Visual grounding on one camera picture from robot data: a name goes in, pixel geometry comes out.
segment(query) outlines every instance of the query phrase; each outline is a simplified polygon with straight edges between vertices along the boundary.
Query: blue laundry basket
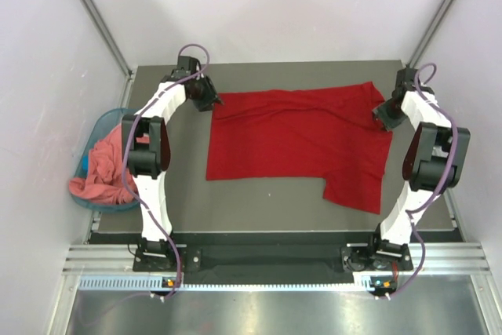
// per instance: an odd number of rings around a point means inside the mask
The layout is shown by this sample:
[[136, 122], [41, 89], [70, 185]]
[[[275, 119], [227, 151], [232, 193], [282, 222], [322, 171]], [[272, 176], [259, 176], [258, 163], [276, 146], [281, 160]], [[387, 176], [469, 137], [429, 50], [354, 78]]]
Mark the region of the blue laundry basket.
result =
[[[93, 131], [91, 132], [91, 136], [89, 137], [89, 140], [87, 140], [87, 144], [85, 145], [84, 153], [82, 157], [80, 158], [80, 162], [78, 163], [77, 170], [75, 171], [75, 177], [81, 177], [81, 178], [86, 178], [87, 177], [87, 172], [83, 169], [83, 160], [87, 155], [89, 154], [89, 150], [94, 148], [94, 144], [98, 140], [104, 139], [110, 131], [113, 130], [114, 127], [116, 127], [120, 121], [122, 120], [122, 117], [126, 114], [134, 114], [136, 110], [134, 109], [125, 109], [123, 107], [119, 109], [113, 109], [110, 111], [107, 111], [101, 117], [97, 120], [96, 125], [94, 125]], [[71, 197], [77, 204], [79, 204], [82, 207], [85, 207], [87, 209], [91, 209], [92, 211], [100, 211], [103, 213], [118, 213], [118, 212], [125, 212], [129, 211], [131, 209], [139, 208], [140, 204], [137, 200], [134, 200], [131, 203], [125, 203], [125, 204], [96, 204], [92, 203], [89, 200], [79, 198], [73, 194], [71, 194]]]

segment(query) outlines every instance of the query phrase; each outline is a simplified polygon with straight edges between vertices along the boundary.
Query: white panel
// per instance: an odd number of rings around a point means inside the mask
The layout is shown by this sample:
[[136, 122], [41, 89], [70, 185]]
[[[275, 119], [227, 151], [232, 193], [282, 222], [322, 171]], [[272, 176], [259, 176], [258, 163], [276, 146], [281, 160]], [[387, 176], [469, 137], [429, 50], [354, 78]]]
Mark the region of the white panel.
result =
[[441, 0], [95, 0], [131, 65], [176, 61], [185, 43], [214, 62], [408, 60]]
[[0, 333], [42, 333], [89, 212], [67, 190], [124, 77], [79, 0], [0, 0]]
[[502, 8], [499, 0], [458, 0], [423, 63], [434, 61], [431, 82], [439, 103], [471, 131], [463, 176], [454, 191], [470, 237], [485, 249], [502, 291]]

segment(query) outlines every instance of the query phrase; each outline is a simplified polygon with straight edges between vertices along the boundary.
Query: pink towel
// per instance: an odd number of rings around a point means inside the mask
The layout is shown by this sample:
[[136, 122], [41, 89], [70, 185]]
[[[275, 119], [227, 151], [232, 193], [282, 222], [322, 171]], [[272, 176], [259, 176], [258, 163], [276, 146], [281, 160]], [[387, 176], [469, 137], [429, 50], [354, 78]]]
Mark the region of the pink towel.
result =
[[[122, 127], [116, 126], [89, 151], [87, 178], [70, 180], [70, 192], [96, 204], [131, 203], [133, 196], [122, 185]], [[127, 170], [127, 183], [137, 192]]]

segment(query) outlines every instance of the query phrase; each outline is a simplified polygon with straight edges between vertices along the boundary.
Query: purple cable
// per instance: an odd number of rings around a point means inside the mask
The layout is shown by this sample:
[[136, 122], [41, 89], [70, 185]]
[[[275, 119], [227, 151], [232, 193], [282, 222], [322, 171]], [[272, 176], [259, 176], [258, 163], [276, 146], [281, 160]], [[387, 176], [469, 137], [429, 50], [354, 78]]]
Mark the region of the purple cable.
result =
[[[180, 51], [178, 52], [178, 56], [181, 55], [181, 53], [186, 48], [188, 48], [188, 47], [198, 47], [202, 51], [204, 51], [204, 53], [206, 54], [206, 64], [204, 64], [204, 66], [201, 68], [200, 71], [194, 73], [193, 75], [187, 76], [186, 78], [182, 78], [182, 79], [178, 80], [177, 82], [174, 82], [173, 84], [171, 84], [167, 88], [165, 88], [163, 91], [160, 92], [160, 94], [159, 94], [158, 97], [154, 98], [147, 106], [144, 107], [143, 110], [141, 110], [138, 113], [138, 115], [134, 119], [133, 125], [131, 126], [131, 131], [129, 132], [129, 136], [127, 138], [127, 144], [125, 145], [124, 159], [122, 161], [122, 184], [124, 185], [124, 188], [133, 196], [133, 198], [135, 198], [139, 203], [141, 203], [143, 205], [143, 207], [145, 209], [148, 210], [148, 215], [150, 215], [150, 218], [154, 222], [155, 226], [166, 237], [168, 243], [171, 245], [171, 248], [173, 249], [174, 256], [176, 258], [176, 283], [175, 283], [173, 289], [171, 289], [171, 291], [167, 294], [167, 296], [165, 297], [165, 299], [170, 298], [176, 292], [176, 288], [179, 288], [180, 284], [181, 284], [181, 281], [180, 281], [180, 279], [181, 279], [181, 258], [180, 258], [180, 253], [178, 252], [178, 249], [176, 248], [176, 244], [174, 243], [174, 241], [167, 234], [167, 231], [162, 227], [162, 225], [160, 225], [160, 223], [155, 218], [154, 214], [150, 211], [150, 207], [148, 207], [148, 204], [144, 200], [142, 200], [140, 198], [140, 196], [136, 192], [134, 192], [134, 190], [127, 183], [127, 179], [126, 179], [127, 161], [129, 159], [129, 151], [131, 149], [131, 144], [133, 143], [134, 132], [136, 131], [136, 127], [138, 126], [138, 122], [140, 121], [140, 119], [143, 116], [143, 114], [150, 107], [152, 107], [154, 104], [156, 104], [157, 101], [159, 100], [159, 98], [162, 97], [164, 94], [166, 94], [167, 91], [169, 91], [171, 88], [173, 88], [174, 86], [177, 86], [179, 84], [183, 84], [184, 82], [187, 82], [188, 80], [192, 80], [193, 78], [196, 78], [197, 76], [199, 76], [200, 74], [202, 74], [206, 70], [206, 68], [209, 66], [209, 52], [207, 51], [207, 49], [204, 46], [201, 46], [201, 45], [199, 45], [197, 43], [189, 43], [188, 45], [183, 46], [180, 49]], [[115, 304], [111, 305], [108, 309], [106, 309], [103, 313], [101, 313], [100, 316], [97, 319], [95, 319], [92, 322], [88, 322], [88, 323], [84, 323], [83, 322], [83, 320], [82, 320], [82, 308], [79, 305], [79, 308], [78, 308], [78, 318], [80, 319], [80, 322], [81, 322], [81, 324], [84, 327], [94, 326], [106, 314], [108, 314], [110, 311], [112, 311], [113, 309], [115, 309], [117, 306], [119, 306], [123, 302], [127, 301], [128, 299], [134, 298], [134, 297], [139, 297], [139, 296], [149, 296], [149, 295], [150, 295], [149, 293], [145, 293], [145, 292], [132, 293], [132, 294], [130, 294], [130, 295], [122, 298], [121, 300], [117, 301]]]
[[[427, 63], [427, 64], [424, 64], [422, 67], [420, 67], [417, 70], [417, 72], [415, 74], [415, 79], [414, 79], [415, 89], [417, 90], [418, 95], [425, 101], [428, 101], [428, 99], [424, 95], [424, 93], [422, 92], [422, 89], [420, 88], [420, 73], [425, 68], [428, 68], [428, 67], [432, 67], [432, 73], [428, 77], [428, 79], [424, 81], [423, 84], [427, 84], [428, 82], [430, 82], [431, 79], [436, 74], [436, 71], [438, 70], [438, 66], [434, 63]], [[412, 232], [415, 235], [415, 238], [420, 243], [420, 246], [422, 248], [422, 256], [420, 257], [420, 263], [418, 264], [417, 269], [412, 273], [412, 275], [409, 277], [409, 279], [406, 280], [405, 283], [402, 286], [400, 286], [391, 296], [394, 296], [395, 294], [402, 292], [409, 284], [411, 284], [411, 282], [417, 277], [419, 272], [422, 270], [422, 267], [424, 266], [425, 242], [420, 237], [420, 234], [418, 233], [417, 226], [415, 225], [415, 222], [413, 221], [413, 214], [425, 211], [427, 209], [427, 207], [429, 207], [433, 203], [436, 196], [439, 195], [439, 192], [441, 192], [443, 186], [445, 185], [446, 180], [448, 179], [449, 171], [452, 169], [453, 159], [455, 158], [455, 153], [457, 152], [458, 128], [457, 128], [457, 124], [455, 123], [455, 120], [452, 117], [450, 117], [444, 110], [442, 110], [438, 105], [430, 103], [430, 102], [429, 102], [429, 105], [434, 110], [436, 110], [438, 113], [441, 113], [442, 115], [444, 115], [444, 117], [446, 119], [448, 119], [448, 121], [451, 123], [452, 143], [451, 143], [451, 146], [449, 149], [448, 158], [446, 159], [445, 169], [442, 172], [441, 178], [439, 179], [439, 182], [436, 185], [436, 187], [435, 187], [434, 191], [432, 192], [431, 196], [429, 197], [429, 199], [422, 206], [418, 207], [417, 209], [408, 209], [405, 211], [409, 217], [409, 222], [411, 223]]]

